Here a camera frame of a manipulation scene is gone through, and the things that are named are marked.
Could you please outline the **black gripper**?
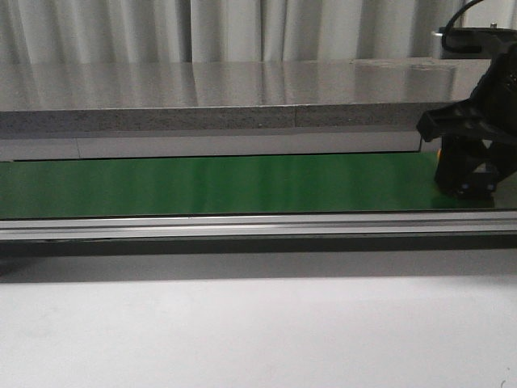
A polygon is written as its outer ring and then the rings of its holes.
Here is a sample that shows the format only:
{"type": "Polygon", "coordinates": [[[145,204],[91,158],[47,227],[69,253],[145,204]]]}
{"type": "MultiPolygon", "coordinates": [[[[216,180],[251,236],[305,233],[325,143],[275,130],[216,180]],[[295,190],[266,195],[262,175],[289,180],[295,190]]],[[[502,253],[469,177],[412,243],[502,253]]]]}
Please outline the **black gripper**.
{"type": "Polygon", "coordinates": [[[442,48],[491,57],[468,99],[424,112],[417,130],[440,138],[435,182],[444,194],[490,194],[492,162],[499,178],[516,172],[516,31],[496,27],[443,30],[442,48]]]}

